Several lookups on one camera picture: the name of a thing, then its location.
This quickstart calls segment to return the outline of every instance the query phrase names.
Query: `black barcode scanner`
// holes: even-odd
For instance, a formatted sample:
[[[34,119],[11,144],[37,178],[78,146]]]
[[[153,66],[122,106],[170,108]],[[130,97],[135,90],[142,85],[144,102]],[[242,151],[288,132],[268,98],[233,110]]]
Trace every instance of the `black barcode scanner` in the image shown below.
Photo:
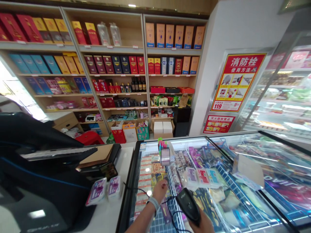
[[[184,188],[177,195],[176,201],[186,217],[190,221],[192,221],[197,227],[199,227],[201,222],[201,214],[199,211],[199,207],[197,206],[193,198],[193,194],[187,188]]]

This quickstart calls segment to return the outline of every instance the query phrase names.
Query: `shelf unit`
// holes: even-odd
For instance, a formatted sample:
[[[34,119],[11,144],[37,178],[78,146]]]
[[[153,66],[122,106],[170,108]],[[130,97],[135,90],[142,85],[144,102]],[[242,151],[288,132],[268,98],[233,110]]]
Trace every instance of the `shelf unit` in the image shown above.
[[[180,18],[180,17],[163,17],[163,16],[153,16],[145,14],[134,14],[134,13],[124,13],[124,12],[110,12],[110,11],[100,11],[100,10],[89,10],[89,9],[78,9],[78,8],[68,8],[68,7],[55,7],[55,6],[44,6],[35,4],[24,4],[24,3],[11,3],[11,2],[0,2],[0,6],[3,12],[10,14],[25,14],[32,17],[40,18],[59,18],[63,19],[73,44],[47,44],[47,43],[33,43],[33,42],[0,42],[0,55],[3,57],[4,61],[7,63],[8,67],[11,69],[12,73],[20,80],[26,90],[34,98],[36,103],[44,112],[66,112],[72,111],[78,118],[79,115],[85,117],[86,113],[91,114],[100,113],[103,121],[101,122],[83,122],[81,125],[87,126],[88,124],[98,123],[102,130],[102,136],[107,137],[111,132],[111,123],[107,122],[107,119],[111,114],[124,114],[126,110],[136,110],[148,112],[149,118],[147,119],[149,123],[151,119],[161,120],[163,118],[151,118],[151,109],[154,107],[150,106],[150,96],[155,94],[150,93],[150,86],[161,85],[165,87],[192,87],[195,88],[197,74],[180,74],[180,75],[169,75],[169,74],[149,74],[148,72],[148,57],[158,57],[161,56],[173,56],[180,57],[183,56],[199,56],[199,64],[197,68],[197,73],[199,72],[199,66],[201,61],[202,50],[195,49],[167,49],[167,48],[147,48],[146,46],[146,30],[145,23],[153,22],[164,23],[164,24],[174,24],[174,25],[193,25],[193,26],[207,26],[207,20],[192,19],[192,18]],[[78,43],[75,31],[73,29],[71,21],[79,21],[81,24],[85,22],[94,23],[95,27],[98,23],[104,22],[107,27],[109,27],[110,22],[116,23],[120,29],[122,46],[102,46],[102,45],[81,45]],[[110,41],[113,44],[112,36],[110,30],[108,29]],[[78,59],[82,65],[84,74],[23,74],[17,68],[15,63],[9,57],[10,53],[15,54],[30,54],[30,55],[63,55],[63,53],[76,53]],[[141,56],[144,57],[145,64],[145,74],[90,74],[88,66],[85,62],[84,55],[125,55],[125,56]],[[90,85],[92,94],[43,94],[39,95],[34,92],[31,86],[27,82],[28,77],[43,77],[45,79],[54,79],[55,77],[85,77]],[[113,83],[118,83],[119,85],[124,82],[131,83],[131,77],[145,78],[147,92],[142,93],[96,93],[94,86],[92,85],[92,79],[112,79]],[[148,107],[128,107],[128,108],[102,108],[100,98],[103,97],[113,97],[117,96],[119,98],[130,97],[135,99],[137,102],[147,101]],[[94,100],[99,106],[99,108],[83,108],[82,97],[90,98],[94,97]],[[52,111],[46,107],[57,101],[75,101],[79,108],[75,109],[65,109]]]

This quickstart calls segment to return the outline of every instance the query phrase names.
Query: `fire hydrant sign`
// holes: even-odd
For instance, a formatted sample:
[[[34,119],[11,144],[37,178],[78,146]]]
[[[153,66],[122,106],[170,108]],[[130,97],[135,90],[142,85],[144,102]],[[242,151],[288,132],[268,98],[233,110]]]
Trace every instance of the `fire hydrant sign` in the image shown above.
[[[227,56],[211,111],[240,110],[265,56],[266,53]]]
[[[227,133],[234,118],[234,116],[208,116],[204,133]]]

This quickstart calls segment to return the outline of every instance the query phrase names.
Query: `white box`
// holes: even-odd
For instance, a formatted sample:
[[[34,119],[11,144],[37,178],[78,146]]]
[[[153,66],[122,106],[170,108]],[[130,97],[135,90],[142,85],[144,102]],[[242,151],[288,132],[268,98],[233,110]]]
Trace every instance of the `white box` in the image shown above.
[[[163,121],[163,133],[172,133],[173,127],[172,124],[168,121]]]
[[[155,121],[153,131],[155,134],[160,134],[160,133],[162,134],[163,133],[163,122],[162,121]]]

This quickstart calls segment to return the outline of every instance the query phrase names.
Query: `refrigerated display case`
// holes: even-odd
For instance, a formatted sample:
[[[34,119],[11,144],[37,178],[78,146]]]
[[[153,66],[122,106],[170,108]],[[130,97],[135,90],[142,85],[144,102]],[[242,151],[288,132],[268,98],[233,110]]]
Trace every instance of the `refrigerated display case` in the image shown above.
[[[184,187],[192,190],[215,232],[297,232],[311,224],[310,152],[262,131],[167,141],[174,148],[170,166],[161,166],[157,141],[137,142],[117,232],[124,232],[145,206],[148,197],[137,188],[150,196],[161,179],[169,183],[165,201]],[[261,165],[262,190],[253,191],[232,175],[237,154]],[[204,169],[210,185],[192,180],[189,168]],[[176,232],[176,228],[191,231],[173,198],[161,205],[149,232]]]

